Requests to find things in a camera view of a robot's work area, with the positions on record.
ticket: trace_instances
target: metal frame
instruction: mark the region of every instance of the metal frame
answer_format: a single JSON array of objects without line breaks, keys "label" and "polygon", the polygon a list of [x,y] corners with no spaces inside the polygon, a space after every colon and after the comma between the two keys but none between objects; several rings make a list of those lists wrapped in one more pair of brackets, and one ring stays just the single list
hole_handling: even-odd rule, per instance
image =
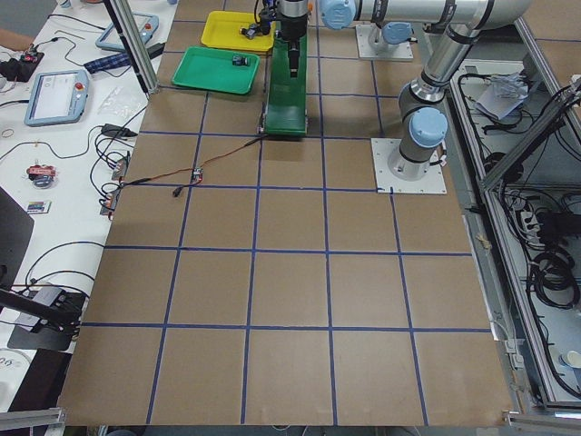
[{"label": "metal frame", "polygon": [[[471,59],[465,62],[469,65],[482,66],[483,64],[492,64],[495,68],[499,68],[500,73],[506,73],[503,68],[510,69],[511,65],[513,70],[520,71],[522,64],[517,62],[499,62],[499,61],[478,61]],[[456,81],[452,82],[452,95],[458,100],[461,98],[460,92],[458,90],[458,85]],[[495,231],[497,238],[497,248],[501,258],[503,259],[503,266],[505,268],[505,274],[508,280],[508,287],[512,292],[512,296],[517,303],[517,307],[520,312],[520,320],[522,322],[522,327],[527,334],[528,344],[532,351],[531,359],[526,361],[527,374],[534,380],[534,383],[540,389],[539,394],[542,397],[542,401],[548,408],[575,408],[579,409],[581,405],[579,401],[567,401],[565,399],[558,399],[557,387],[553,385],[551,380],[552,374],[549,370],[546,355],[543,350],[542,341],[537,332],[537,327],[535,325],[534,315],[528,308],[527,297],[525,296],[523,289],[523,283],[521,281],[521,273],[519,270],[522,268],[522,262],[518,259],[514,259],[514,253],[512,252],[512,240],[510,239],[509,232],[506,225],[506,218],[504,211],[497,201],[496,196],[492,192],[492,189],[497,186],[497,184],[502,180],[502,176],[507,169],[512,167],[515,162],[518,162],[521,156],[527,152],[531,152],[530,144],[534,141],[538,134],[542,134],[544,128],[548,125],[548,120],[552,118],[553,114],[557,114],[559,110],[563,107],[563,100],[568,100],[574,93],[569,93],[568,95],[563,95],[560,101],[551,104],[545,111],[542,119],[539,119],[529,131],[530,134],[525,134],[524,137],[517,143],[517,146],[513,148],[507,155],[498,163],[492,171],[486,174],[482,163],[478,159],[478,146],[477,140],[474,136],[474,132],[469,128],[468,115],[465,112],[462,103],[457,104],[458,107],[458,119],[463,124],[463,130],[465,137],[468,140],[468,149],[472,154],[472,161],[477,170],[477,179],[479,182],[478,188],[481,196],[483,197],[484,204],[487,207],[487,216],[491,221],[491,225]],[[530,398],[527,408],[535,405],[537,399]]]},{"label": "metal frame", "polygon": [[558,431],[559,434],[581,434],[581,420],[548,415],[528,415],[510,411],[505,419],[521,431]]},{"label": "metal frame", "polygon": [[61,408],[45,411],[7,411],[0,413],[0,431],[63,424],[65,416],[64,410]]}]

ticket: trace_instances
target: grid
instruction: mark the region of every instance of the grid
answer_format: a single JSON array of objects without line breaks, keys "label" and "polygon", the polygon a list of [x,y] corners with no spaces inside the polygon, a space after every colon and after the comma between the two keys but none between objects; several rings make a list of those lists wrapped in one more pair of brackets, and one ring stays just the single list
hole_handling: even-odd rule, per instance
[{"label": "grid", "polygon": [[[213,5],[215,2],[198,2],[197,6],[202,7],[195,10],[185,2],[179,5],[160,68],[164,89],[152,98],[143,121],[128,174],[130,179],[152,172],[164,173],[165,166],[169,169],[182,167],[182,164],[176,166],[176,160],[194,166],[202,160],[202,154],[219,154],[223,147],[233,148],[232,141],[246,141],[255,129],[256,123],[249,123],[249,120],[257,118],[252,110],[263,105],[268,57],[263,57],[263,77],[257,80],[248,97],[226,98],[178,90],[169,85],[169,78],[185,48],[183,44],[195,44],[191,39],[192,29],[202,28],[203,20],[199,15],[207,14]],[[252,5],[253,2],[227,0],[222,8],[251,10]],[[381,121],[389,120],[386,102],[397,106],[397,93],[381,92],[390,87],[397,89],[397,86],[394,87],[390,80],[387,85],[380,81],[377,63],[357,61],[358,64],[354,64],[356,57],[345,54],[343,47],[334,47],[337,55],[321,55],[321,45],[329,48],[330,44],[327,29],[314,22],[309,32],[310,72],[314,68],[317,81],[310,83],[308,99],[310,109],[314,108],[318,116],[313,117],[315,123],[310,124],[307,138],[302,142],[302,160],[297,162],[301,168],[306,164],[312,171],[305,170],[300,178],[291,177],[297,183],[265,183],[265,180],[282,180],[285,175],[277,173],[280,167],[272,166],[277,159],[271,159],[269,154],[280,157],[283,153],[284,157],[288,147],[297,145],[262,140],[253,149],[232,156],[229,162],[210,167],[208,183],[184,190],[179,199],[172,198],[170,192],[175,186],[188,183],[187,175],[185,180],[176,176],[167,179],[166,183],[135,186],[123,192],[61,399],[63,406],[69,409],[71,424],[86,425],[105,420],[108,424],[125,425],[492,425],[501,419],[503,407],[510,407],[476,279],[468,281],[466,289],[459,285],[453,293],[464,299],[457,302],[459,312],[467,312],[468,318],[474,315],[474,319],[459,314],[459,318],[454,319],[454,311],[445,314],[451,315],[451,320],[434,318],[434,311],[429,310],[434,302],[425,298],[422,302],[420,295],[424,291],[418,291],[417,270],[429,271],[434,282],[446,282],[442,286],[433,285],[434,289],[453,287],[446,277],[440,277],[441,268],[449,273],[476,277],[453,194],[446,199],[409,198],[393,193],[378,195],[373,188],[369,137],[398,135],[397,120],[385,125]],[[340,66],[346,71],[355,67],[359,72],[359,64],[369,68],[370,82],[349,84],[340,78],[337,84],[326,84],[326,76],[321,73]],[[414,76],[418,66],[392,68],[392,74],[405,75],[407,72]],[[345,85],[351,86],[347,93],[332,92],[333,86]],[[184,107],[191,108],[190,112],[181,109],[179,114],[172,113],[172,105],[185,102],[187,106]],[[338,102],[350,108],[347,113],[350,112],[351,117],[357,116],[355,112],[361,102],[366,111],[371,107],[372,122],[364,124],[367,130],[345,125],[351,118],[333,120],[338,114],[345,114],[337,110]],[[230,104],[252,109],[249,114],[227,113],[221,124],[216,120],[214,104],[220,110]],[[192,127],[196,114],[200,118]],[[227,115],[240,116],[235,123],[246,124],[226,125],[230,119]],[[164,149],[165,157],[160,156],[160,142],[168,147]],[[174,152],[171,159],[167,157]],[[343,164],[345,155],[354,161],[347,175],[337,169]],[[355,163],[359,158],[363,163]],[[251,168],[255,165],[255,173],[244,165]],[[359,209],[360,213],[353,213],[353,209]],[[420,217],[418,221],[421,210],[434,220],[439,218],[436,231],[426,219]],[[297,225],[297,218],[308,225]],[[215,226],[219,227],[219,232],[215,231]],[[373,231],[368,232],[366,227],[372,227]],[[212,286],[212,280],[226,280],[221,277],[220,268],[215,266],[220,259],[226,258],[230,260],[228,274],[224,275],[229,276],[230,286],[245,288],[244,310],[242,313],[240,301],[235,301],[241,297],[238,292],[217,297],[225,298],[227,303],[209,314],[204,307],[197,308],[199,302],[189,301],[182,291],[183,282],[192,283],[188,274],[193,274],[195,279],[193,288],[196,283],[204,284],[203,280],[208,281],[207,286]],[[286,277],[287,265],[304,273],[306,278],[291,277],[290,272],[290,277]],[[212,270],[213,274],[208,272],[204,276],[202,269]],[[157,278],[153,278],[149,270],[155,270]],[[136,272],[144,277],[135,277]],[[358,309],[360,302],[352,294],[359,290],[359,285],[357,289],[342,285],[358,275],[366,279],[360,282],[363,283],[360,287],[366,288],[362,291],[366,292],[362,300],[383,295],[381,310],[374,312],[365,302],[362,303],[364,309]],[[275,288],[288,286],[283,279],[307,289],[302,291],[297,286],[296,293],[308,304],[297,302],[299,297],[293,299],[294,292],[288,293],[288,290],[276,295]],[[379,283],[379,290],[365,284],[373,280]],[[386,282],[389,282],[389,289],[382,288]],[[412,293],[411,282],[415,283]],[[121,290],[116,290],[120,283],[123,283]],[[385,304],[384,293],[390,299],[393,297],[389,304]],[[315,298],[313,295],[317,295],[318,300],[309,300]],[[282,298],[282,304],[276,301],[277,297]],[[284,303],[295,304],[295,308],[301,310],[285,312]],[[116,339],[131,350],[118,350]],[[189,340],[194,343],[193,348],[189,348]],[[462,351],[460,355],[455,351],[458,346]],[[297,360],[296,353],[285,354],[292,347],[305,355]],[[438,349],[442,347],[448,357],[440,355]],[[139,359],[132,356],[137,349],[140,350],[137,352]],[[182,350],[178,357],[176,352],[180,349],[187,350]],[[109,350],[121,354],[121,369],[113,375],[93,364],[95,354]],[[360,361],[359,353],[370,363]],[[174,403],[180,398],[176,393],[181,389],[180,383],[187,383],[183,380],[199,369],[194,364],[189,371],[180,372],[179,365],[187,367],[184,362],[188,359],[200,360],[206,354],[210,357],[202,362],[202,372],[210,374],[211,382],[204,385],[203,380],[193,377],[192,390],[185,391],[199,398],[183,400],[200,409],[194,407],[176,412]],[[222,359],[229,361],[223,368]],[[374,367],[375,359],[379,363]],[[291,367],[285,366],[286,361],[290,361]],[[210,368],[214,363],[220,367],[216,370],[218,375]],[[296,377],[296,372],[292,371],[297,370],[292,365],[302,365],[300,369],[308,374],[306,380]],[[354,371],[360,365],[365,366],[369,374]],[[172,376],[170,369],[178,375]],[[402,374],[406,381],[398,382],[396,379]],[[485,382],[489,386],[484,389],[482,386],[461,386],[466,398],[446,400],[447,392],[443,392],[444,397],[440,399],[439,379],[458,382],[458,374],[466,383]],[[127,389],[122,381],[130,378],[139,381],[139,387],[120,391],[118,396],[122,398],[113,399],[111,394],[99,391],[98,385],[103,379],[106,379],[104,385]],[[295,392],[294,385],[300,386],[295,392],[297,400],[280,395],[271,398],[271,391],[281,391],[279,382],[285,385],[284,391],[291,393]],[[358,383],[369,390],[360,389]],[[374,390],[374,383],[381,384],[381,389]],[[240,389],[239,394],[233,386]],[[221,396],[220,390],[229,389],[231,391],[222,392]],[[232,406],[231,398],[237,395],[239,402],[235,401]],[[385,402],[383,395],[389,398],[388,402],[399,403],[393,406],[394,411],[389,411],[385,404],[374,408],[374,401]],[[369,407],[358,408],[356,401],[351,402],[351,396],[362,402],[369,396],[369,404],[364,404]],[[128,400],[135,397],[141,399],[126,406]],[[301,400],[307,403],[305,407],[300,405]],[[126,407],[122,414],[115,412],[120,404]]]}]

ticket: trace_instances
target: small blue object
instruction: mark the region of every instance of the small blue object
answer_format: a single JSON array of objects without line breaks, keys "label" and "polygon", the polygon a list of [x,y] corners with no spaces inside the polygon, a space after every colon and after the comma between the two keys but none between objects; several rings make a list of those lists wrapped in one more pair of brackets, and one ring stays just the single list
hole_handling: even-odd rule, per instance
[{"label": "small blue object", "polygon": [[409,134],[423,148],[435,148],[446,137],[448,120],[434,107],[422,107],[412,115]]},{"label": "small blue object", "polygon": [[353,0],[322,0],[320,11],[325,26],[329,29],[340,30],[353,22],[356,7]]},{"label": "small blue object", "polygon": [[89,76],[84,70],[42,73],[34,80],[25,124],[32,127],[76,123],[89,95]]},{"label": "small blue object", "polygon": [[408,41],[413,35],[413,30],[410,23],[393,21],[381,28],[381,35],[386,43],[397,45]]},{"label": "small blue object", "polygon": [[[133,17],[135,18],[139,35],[142,38],[143,43],[146,44],[150,39],[152,39],[153,34],[159,27],[160,19],[157,15],[139,14],[136,12],[133,13]],[[113,52],[125,51],[125,47],[123,47],[123,43],[119,39],[119,35],[117,34],[113,23],[107,26],[101,36],[97,38],[95,44],[97,47],[103,48],[103,50],[111,50]]]}]

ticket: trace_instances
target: blue tape line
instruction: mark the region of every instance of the blue tape line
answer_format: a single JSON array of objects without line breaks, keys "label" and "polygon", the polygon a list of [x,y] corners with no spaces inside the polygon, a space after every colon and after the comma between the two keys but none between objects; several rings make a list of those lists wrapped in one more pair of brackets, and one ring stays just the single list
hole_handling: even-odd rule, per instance
[{"label": "blue tape line", "polygon": [[193,324],[183,322],[82,322],[83,327],[143,328],[143,329],[200,329],[200,330],[257,330],[296,332],[414,332],[414,333],[492,333],[489,328],[464,327],[371,327],[371,326],[318,326],[318,325],[246,325],[246,324]]},{"label": "blue tape line", "polygon": [[329,254],[332,256],[428,256],[428,257],[472,257],[472,253],[430,253],[430,252],[361,252],[349,250],[292,250],[278,248],[233,248],[233,247],[166,247],[151,245],[106,245],[105,250],[159,250],[176,251],[178,249],[188,252],[218,252],[218,253],[281,253],[281,254]]},{"label": "blue tape line", "polygon": [[[203,111],[202,111],[202,120],[200,122],[200,131],[202,130],[202,126],[203,126],[203,120],[206,116],[206,108],[208,106],[208,97],[209,94],[206,93],[205,99],[204,99],[204,106],[203,106]],[[196,153],[193,157],[193,162],[192,162],[192,166],[195,164],[196,160],[198,159],[198,152],[200,151],[200,140],[202,138],[198,135],[198,143],[196,144]],[[168,295],[168,299],[167,299],[167,304],[165,307],[165,316],[163,317],[163,324],[164,326],[162,327],[162,338],[160,340],[160,348],[157,352],[157,363],[155,365],[155,374],[153,376],[153,386],[152,386],[152,393],[150,396],[150,401],[149,401],[149,408],[147,411],[147,419],[146,419],[146,423],[150,424],[152,421],[152,414],[153,414],[153,405],[155,404],[155,393],[157,392],[157,382],[159,381],[159,375],[160,375],[160,370],[162,368],[162,357],[163,357],[163,348],[165,345],[165,334],[167,332],[167,324],[170,318],[170,310],[172,308],[172,298],[173,298],[173,290],[175,287],[175,281],[177,278],[177,272],[178,272],[178,268],[180,266],[180,256],[182,254],[182,244],[183,244],[183,236],[185,235],[185,228],[186,228],[186,224],[187,224],[187,219],[188,219],[188,212],[190,210],[190,200],[192,199],[192,189],[188,189],[188,196],[185,202],[185,207],[183,210],[183,217],[182,217],[182,229],[180,230],[180,240],[178,242],[179,247],[177,248],[177,253],[175,254],[175,263],[173,265],[173,273],[172,273],[172,281],[170,284],[170,292]]]},{"label": "blue tape line", "polygon": [[396,204],[394,200],[393,188],[389,194],[389,201],[391,203],[391,211],[393,213],[393,228],[396,235],[396,246],[398,248],[398,258],[399,258],[399,272],[401,274],[401,286],[403,288],[404,301],[406,304],[406,314],[408,316],[409,324],[409,339],[411,341],[411,352],[414,359],[414,370],[416,372],[416,381],[418,383],[418,393],[419,393],[419,404],[421,406],[421,414],[424,420],[424,425],[428,425],[428,412],[426,410],[426,399],[424,398],[424,390],[421,382],[421,374],[419,372],[419,360],[418,360],[418,349],[416,347],[416,338],[413,332],[413,322],[411,320],[411,309],[409,306],[409,296],[408,296],[408,285],[406,282],[406,273],[403,265],[403,256],[401,255],[401,240],[399,239],[399,226],[398,226],[398,214],[396,212]]},{"label": "blue tape line", "polygon": [[244,338],[244,366],[242,369],[242,398],[240,411],[240,424],[246,422],[246,393],[248,390],[248,366],[251,342],[251,317],[252,317],[252,295],[254,292],[254,268],[256,266],[256,240],[258,239],[258,219],[261,207],[261,168],[262,168],[262,140],[259,141],[260,149],[258,155],[258,176],[256,199],[254,202],[254,227],[252,228],[252,255],[251,255],[251,277],[248,286],[248,306],[246,308],[246,336]]},{"label": "blue tape line", "polygon": [[339,424],[337,413],[337,383],[335,380],[335,349],[333,341],[333,313],[332,313],[332,299],[330,289],[330,255],[329,255],[329,211],[327,207],[327,163],[325,154],[325,139],[324,139],[324,114],[323,114],[323,99],[322,99],[322,81],[320,73],[320,42],[319,42],[319,28],[317,32],[317,70],[319,77],[319,114],[320,114],[320,158],[322,162],[322,183],[323,183],[323,222],[325,232],[325,274],[327,277],[327,317],[329,318],[329,362],[330,362],[330,397],[331,409],[333,413],[333,425]]}]

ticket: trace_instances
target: black cable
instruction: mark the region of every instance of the black cable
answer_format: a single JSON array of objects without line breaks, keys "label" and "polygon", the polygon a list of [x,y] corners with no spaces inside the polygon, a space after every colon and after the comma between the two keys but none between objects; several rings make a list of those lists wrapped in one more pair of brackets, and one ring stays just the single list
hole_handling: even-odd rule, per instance
[{"label": "black cable", "polygon": [[82,275],[83,277],[86,277],[87,279],[90,279],[92,282],[94,282],[94,277],[87,272],[76,271],[76,270],[58,270],[58,271],[49,272],[45,275],[42,275],[41,277],[31,277],[30,283],[36,284],[37,282],[40,282],[41,280],[44,280],[45,278],[47,278],[51,275],[55,275],[55,274],[78,274],[78,275]]},{"label": "black cable", "polygon": [[130,66],[130,65],[129,65],[127,68],[125,68],[125,69],[124,69],[124,70],[123,70],[121,73],[119,73],[119,74],[113,74],[113,73],[111,73],[110,71],[107,71],[107,70],[101,70],[101,71],[103,71],[104,73],[106,73],[106,74],[110,75],[111,77],[118,78],[118,77],[121,77],[122,75],[124,75],[125,73],[127,73],[129,70],[131,70],[131,66]]},{"label": "black cable", "polygon": [[44,257],[46,257],[49,253],[52,253],[55,250],[58,250],[59,248],[63,248],[63,247],[67,247],[69,245],[95,245],[101,248],[104,248],[104,245],[102,243],[96,243],[95,241],[72,241],[69,243],[59,243],[58,245],[55,245],[54,247],[48,249],[46,252],[44,252],[43,254],[41,254],[32,264],[32,266],[28,269],[28,272],[25,275],[25,282],[29,283],[30,282],[30,276],[32,274],[33,269],[35,268],[35,266],[44,259]]},{"label": "black cable", "polygon": [[[581,300],[581,291],[572,272],[574,267],[569,253],[555,247],[551,252],[541,253],[533,259],[527,277],[528,286],[544,305],[562,310],[573,309]],[[568,302],[556,302],[547,295],[546,289],[555,292],[570,289],[572,296]]]},{"label": "black cable", "polygon": [[27,325],[27,324],[19,324],[18,322],[8,322],[8,321],[2,321],[2,320],[0,320],[0,323],[7,324],[7,325],[14,325],[16,327],[26,327],[26,328],[30,328],[30,325]]},{"label": "black cable", "polygon": [[259,0],[256,0],[254,2],[254,22],[256,24],[259,23],[259,19],[258,19],[258,2],[259,2]]},{"label": "black cable", "polygon": [[480,160],[484,163],[484,161],[486,161],[486,156],[484,155],[484,152],[486,151],[488,153],[488,155],[491,155],[492,151],[480,139],[480,135],[478,134],[478,129],[476,127],[476,124],[474,123],[474,120],[472,119],[472,116],[470,114],[470,106],[468,106],[468,99],[467,99],[466,94],[464,93],[464,89],[462,87],[462,80],[465,78],[468,78],[468,77],[472,77],[473,75],[477,78],[485,77],[482,74],[463,74],[458,78],[458,90],[460,91],[460,96],[462,97],[462,103],[464,104],[464,109],[466,110],[466,115],[468,117],[470,127],[472,128],[472,132],[473,132],[474,137],[476,138],[476,141],[478,144],[478,154],[480,155]]},{"label": "black cable", "polygon": [[60,16],[60,17],[62,17],[62,18],[68,18],[69,20],[75,20],[75,21],[78,21],[79,23],[83,23],[84,25],[89,25],[89,26],[91,26],[91,27],[94,27],[95,29],[99,29],[99,30],[105,30],[105,28],[104,28],[104,27],[101,27],[101,26],[99,26],[99,25],[94,25],[94,24],[92,24],[92,23],[89,23],[89,22],[86,22],[86,21],[80,20],[80,19],[78,19],[78,18],[75,18],[75,17],[73,17],[73,16],[69,16],[69,15],[63,15],[63,14],[50,14],[50,15],[49,15],[49,16],[47,16],[46,18],[48,19],[48,18],[50,18],[51,16]]},{"label": "black cable", "polygon": [[4,102],[0,104],[0,107],[8,106],[9,104],[24,104],[28,103],[30,100],[12,100],[11,102]]},{"label": "black cable", "polygon": [[[134,119],[135,119],[135,118],[136,118],[136,117],[137,117],[139,114],[141,114],[141,113],[142,113],[142,112],[143,112],[143,111],[144,111],[146,108],[147,108],[147,106],[144,106],[144,107],[143,107],[143,108],[142,108],[142,109],[141,109],[139,112],[135,113],[135,114],[134,114],[134,115],[133,115],[131,118],[129,118],[129,119],[128,119],[128,120],[125,122],[125,124],[124,124],[124,125],[122,125],[122,126],[121,126],[121,128],[119,128],[119,129],[118,129],[118,130],[115,132],[115,135],[113,135],[112,137],[107,137],[107,138],[104,138],[104,139],[103,139],[103,141],[107,141],[107,139],[108,139],[108,140],[109,140],[109,143],[107,144],[107,146],[105,147],[105,149],[104,149],[103,151],[101,151],[101,150],[99,149],[99,147],[98,147],[98,145],[101,143],[101,141],[102,141],[102,140],[99,140],[99,141],[97,142],[97,138],[98,138],[99,136],[101,136],[101,135],[100,135],[100,134],[99,134],[99,135],[97,135],[97,138],[95,138],[95,148],[99,149],[99,151],[97,152],[97,155],[99,155],[99,153],[106,153],[106,152],[109,150],[109,147],[110,147],[110,146],[113,144],[113,142],[115,142],[115,141],[116,141],[116,142],[119,142],[119,143],[121,143],[121,144],[126,144],[126,145],[130,146],[129,144],[127,144],[127,143],[123,142],[123,141],[120,139],[121,133],[123,132],[123,129],[125,129],[125,128],[126,128],[128,125],[129,125],[129,123],[130,123],[131,121],[133,121],[133,120],[134,120]],[[99,189],[99,187],[97,186],[97,184],[96,184],[96,183],[95,183],[95,181],[94,181],[94,170],[95,170],[95,168],[97,167],[97,164],[98,164],[99,162],[101,162],[101,161],[102,161],[101,157],[98,157],[98,158],[97,158],[97,160],[96,160],[96,161],[93,163],[93,166],[91,167],[91,170],[89,171],[89,181],[91,182],[91,185],[93,186],[93,188],[95,189],[95,191],[96,191],[96,192],[98,192],[98,193],[99,193],[99,195],[101,196],[101,198],[99,199],[99,204],[100,204],[100,205],[101,205],[103,208],[105,208],[105,209],[109,210],[110,212],[114,212],[114,209],[112,209],[112,208],[110,208],[110,207],[107,207],[107,206],[105,206],[105,205],[104,205],[104,201],[107,199],[107,193],[104,193],[104,192],[103,192],[101,189]]]},{"label": "black cable", "polygon": [[30,287],[34,286],[34,287],[54,287],[54,288],[63,288],[65,290],[71,290],[71,291],[75,291],[78,292],[80,294],[82,294],[85,298],[87,299],[91,299],[91,296],[83,291],[82,289],[77,288],[76,286],[71,286],[68,284],[56,284],[56,283],[35,283],[35,284],[13,284],[12,287],[13,288],[24,288],[22,291],[14,291],[15,293],[21,295],[23,294],[25,291],[30,291]]},{"label": "black cable", "polygon": [[4,159],[5,157],[7,157],[11,152],[13,152],[16,148],[20,147],[21,145],[46,145],[48,147],[48,149],[51,151],[51,153],[57,158],[57,159],[74,159],[75,157],[80,157],[83,156],[85,154],[87,154],[89,152],[89,146],[87,145],[87,147],[80,153],[78,154],[71,154],[69,156],[61,156],[59,153],[57,153],[54,148],[49,144],[46,143],[45,141],[25,141],[23,143],[18,143],[16,144],[14,147],[12,147],[10,150],[8,150],[6,153],[0,155],[0,161],[2,161],[2,159]]},{"label": "black cable", "polygon": [[67,38],[66,36],[59,36],[58,39],[64,39],[65,41],[68,41],[69,43],[71,43],[73,45],[71,48],[69,48],[69,51],[64,54],[64,59],[69,61],[73,65],[80,66],[80,67],[84,68],[83,64],[79,64],[78,62],[75,62],[74,60],[69,59],[69,54],[76,48],[76,42],[73,41],[71,38]]},{"label": "black cable", "polygon": [[55,43],[56,41],[58,41],[58,36],[55,36],[54,38],[51,38],[48,41],[43,41],[42,43],[38,43],[37,45],[34,46],[34,49],[38,50],[38,47],[40,47],[41,45],[45,45],[48,43]]},{"label": "black cable", "polygon": [[560,129],[555,132],[555,138],[557,143],[565,152],[567,152],[567,154],[576,161],[581,162],[581,153],[575,150],[575,148],[573,148],[573,146],[565,139]]},{"label": "black cable", "polygon": [[545,354],[545,359],[547,360],[548,367],[549,367],[549,370],[551,371],[551,374],[553,375],[553,378],[555,379],[557,384],[561,388],[563,388],[564,391],[566,391],[567,393],[569,393],[570,395],[573,395],[574,397],[576,397],[578,399],[581,399],[581,391],[578,391],[578,390],[572,388],[571,386],[569,386],[563,380],[563,378],[561,377],[561,375],[559,374],[559,372],[555,368],[555,364],[553,363],[553,356],[551,355],[551,351],[549,349],[549,342],[548,342],[548,339],[546,339],[545,336],[543,335],[540,317],[538,316],[537,309],[535,308],[535,304],[534,304],[533,298],[532,298],[532,292],[531,292],[531,289],[529,286],[527,286],[527,299],[528,299],[528,305],[530,306],[530,310],[533,313],[533,320],[535,321],[535,326],[537,327],[537,330],[539,331],[540,336],[541,336],[541,343],[543,345],[543,352]]}]

